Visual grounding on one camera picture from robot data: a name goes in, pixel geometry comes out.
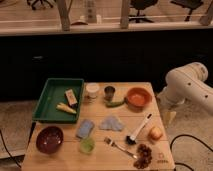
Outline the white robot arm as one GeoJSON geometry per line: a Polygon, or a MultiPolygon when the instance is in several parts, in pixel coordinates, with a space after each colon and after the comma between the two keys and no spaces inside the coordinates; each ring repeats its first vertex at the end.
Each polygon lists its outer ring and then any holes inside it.
{"type": "Polygon", "coordinates": [[[166,86],[157,95],[160,104],[169,109],[188,99],[213,116],[213,88],[205,84],[207,78],[207,67],[200,62],[170,70],[165,76],[166,86]]]}

